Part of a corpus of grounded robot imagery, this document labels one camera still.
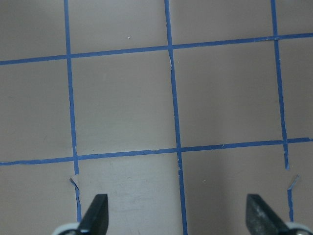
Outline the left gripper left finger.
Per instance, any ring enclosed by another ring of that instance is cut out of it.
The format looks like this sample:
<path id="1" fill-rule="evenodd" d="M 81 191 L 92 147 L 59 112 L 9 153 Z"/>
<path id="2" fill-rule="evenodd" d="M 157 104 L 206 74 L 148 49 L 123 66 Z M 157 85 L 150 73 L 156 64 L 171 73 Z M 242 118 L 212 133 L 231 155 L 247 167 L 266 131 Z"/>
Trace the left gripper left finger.
<path id="1" fill-rule="evenodd" d="M 53 235 L 105 235 L 109 227 L 108 195 L 95 195 L 87 212 L 79 223 L 57 227 Z"/>

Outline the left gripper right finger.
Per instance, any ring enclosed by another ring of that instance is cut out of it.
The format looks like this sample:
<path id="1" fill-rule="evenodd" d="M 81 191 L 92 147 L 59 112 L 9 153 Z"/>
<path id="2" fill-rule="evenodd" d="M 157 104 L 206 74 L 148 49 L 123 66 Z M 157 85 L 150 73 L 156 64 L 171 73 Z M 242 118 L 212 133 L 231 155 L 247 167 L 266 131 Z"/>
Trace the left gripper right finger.
<path id="1" fill-rule="evenodd" d="M 246 227 L 251 235 L 311 235 L 307 226 L 284 222 L 258 194 L 246 196 Z"/>

